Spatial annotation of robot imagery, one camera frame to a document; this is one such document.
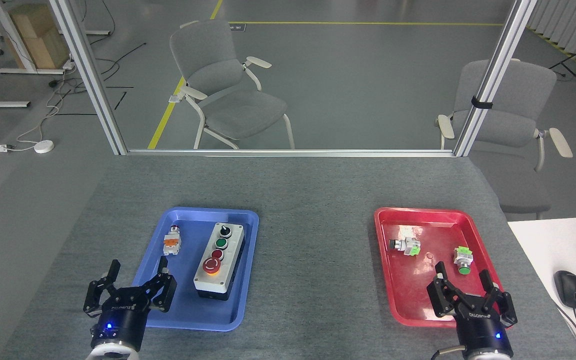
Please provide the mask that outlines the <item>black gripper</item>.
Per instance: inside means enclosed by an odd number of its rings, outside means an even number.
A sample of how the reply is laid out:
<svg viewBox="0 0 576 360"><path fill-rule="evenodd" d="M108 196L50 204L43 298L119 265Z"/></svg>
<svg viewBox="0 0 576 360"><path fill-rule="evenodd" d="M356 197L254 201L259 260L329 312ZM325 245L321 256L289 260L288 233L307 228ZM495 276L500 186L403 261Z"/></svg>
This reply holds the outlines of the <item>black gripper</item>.
<svg viewBox="0 0 576 360"><path fill-rule="evenodd" d="M512 357L514 351L505 328L517 322L512 296L501 291L488 269L478 274L483 290L483 304L469 306L466 294L448 281L443 260L435 265L436 275L427 286L430 304L437 317L455 316L459 344L465 346L464 357Z"/></svg>
<svg viewBox="0 0 576 360"><path fill-rule="evenodd" d="M96 325L91 328L92 348L105 343L128 346L139 351L146 330L150 309L166 313L172 304L176 279L168 269L169 261L161 256L157 273L143 285L116 289L114 282L119 274L121 263L112 260L109 271L99 280L92 280L84 300L83 311L94 318L100 315ZM102 305L99 303L103 291L109 297Z"/></svg>

